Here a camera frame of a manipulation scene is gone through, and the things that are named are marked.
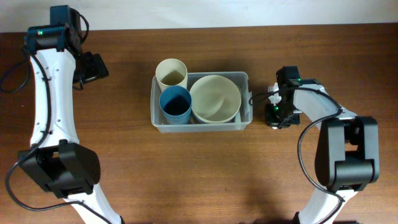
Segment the beige bowl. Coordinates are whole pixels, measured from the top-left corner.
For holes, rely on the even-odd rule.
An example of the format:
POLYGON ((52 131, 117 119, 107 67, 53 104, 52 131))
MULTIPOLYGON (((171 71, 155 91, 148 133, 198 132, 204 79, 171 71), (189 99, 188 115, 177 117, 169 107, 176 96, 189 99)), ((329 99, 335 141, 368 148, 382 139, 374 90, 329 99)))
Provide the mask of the beige bowl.
POLYGON ((242 103, 237 85, 221 75, 208 75, 190 89, 192 112, 205 121, 227 121, 236 116, 242 103))
MULTIPOLYGON (((199 123, 199 124, 219 124, 219 123, 221 123, 221 121, 210 121, 210 122, 205 121, 204 119, 201 119, 199 116, 197 116, 194 112, 192 112, 192 116, 193 116, 193 119, 195 120, 195 123, 199 123)), ((223 123, 235 123, 234 117, 227 121, 224 121, 223 123)))

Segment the blue cup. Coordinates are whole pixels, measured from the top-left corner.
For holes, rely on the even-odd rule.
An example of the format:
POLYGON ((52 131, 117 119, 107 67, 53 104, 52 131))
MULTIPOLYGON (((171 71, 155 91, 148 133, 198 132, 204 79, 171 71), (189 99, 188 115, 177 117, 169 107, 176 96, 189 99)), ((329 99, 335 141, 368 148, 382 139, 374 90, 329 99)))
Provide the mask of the blue cup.
POLYGON ((168 124, 188 124, 190 120, 191 111, 187 111, 184 114, 180 115, 171 115, 166 112, 163 112, 163 115, 168 124))
POLYGON ((159 105, 164 115, 179 119, 191 112, 192 97, 186 88, 171 86, 161 93, 159 105))

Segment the white plastic spoon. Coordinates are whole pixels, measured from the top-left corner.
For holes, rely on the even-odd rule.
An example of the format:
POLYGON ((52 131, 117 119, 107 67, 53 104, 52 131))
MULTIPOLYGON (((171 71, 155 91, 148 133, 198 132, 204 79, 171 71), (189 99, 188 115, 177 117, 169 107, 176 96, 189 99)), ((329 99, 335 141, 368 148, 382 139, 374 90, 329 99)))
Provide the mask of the white plastic spoon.
MULTIPOLYGON (((239 85, 237 86, 237 88, 238 88, 238 90, 240 92, 240 95, 242 95, 242 89, 240 88, 239 85)), ((238 110, 236 116, 234 117, 234 122, 235 123, 240 123, 241 122, 241 105, 239 107, 239 110, 238 110)))

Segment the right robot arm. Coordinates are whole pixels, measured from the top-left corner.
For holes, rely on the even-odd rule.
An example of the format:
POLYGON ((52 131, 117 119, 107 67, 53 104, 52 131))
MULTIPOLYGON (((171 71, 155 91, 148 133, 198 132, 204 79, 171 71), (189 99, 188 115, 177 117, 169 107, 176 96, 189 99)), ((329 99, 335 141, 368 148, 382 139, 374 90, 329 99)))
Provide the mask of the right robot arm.
POLYGON ((296 66, 284 66, 266 94, 266 124, 274 129, 311 123, 301 132, 297 157, 307 180, 314 186, 310 200, 293 218, 294 223, 333 223, 345 204, 379 178, 378 123, 358 116, 334 100, 316 79, 303 79, 296 66), (320 134, 315 154, 316 179, 308 174, 302 158, 302 143, 308 131, 320 134))

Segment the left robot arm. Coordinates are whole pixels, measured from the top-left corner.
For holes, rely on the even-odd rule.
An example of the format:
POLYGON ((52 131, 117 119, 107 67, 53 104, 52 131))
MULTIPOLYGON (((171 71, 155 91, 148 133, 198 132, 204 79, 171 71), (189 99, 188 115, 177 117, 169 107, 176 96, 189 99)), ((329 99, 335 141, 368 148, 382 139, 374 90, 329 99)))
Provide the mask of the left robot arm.
POLYGON ((52 6, 50 23, 27 31, 23 50, 34 71, 35 124, 30 149, 19 153, 17 165, 85 223, 123 223, 100 187, 97 154, 80 145, 75 129, 74 86, 109 75, 99 54, 82 51, 86 22, 70 6, 52 6))

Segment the clear plastic storage container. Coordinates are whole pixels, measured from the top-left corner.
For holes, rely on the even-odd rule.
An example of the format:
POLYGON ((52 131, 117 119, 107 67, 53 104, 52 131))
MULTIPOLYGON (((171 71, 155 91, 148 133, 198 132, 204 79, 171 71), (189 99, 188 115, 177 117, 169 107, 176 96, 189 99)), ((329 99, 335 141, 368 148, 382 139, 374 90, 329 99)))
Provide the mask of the clear plastic storage container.
POLYGON ((159 105, 161 95, 160 87, 156 77, 152 79, 152 89, 150 97, 151 122, 161 133, 198 133, 212 131, 240 131, 244 130, 252 122, 253 111, 249 104, 252 93, 248 88, 248 75, 245 72, 195 72, 188 74, 188 87, 202 77, 208 75, 221 75, 229 78, 242 89, 241 122, 240 123, 219 123, 219 124, 199 124, 195 123, 192 114, 188 124, 168 124, 159 105))

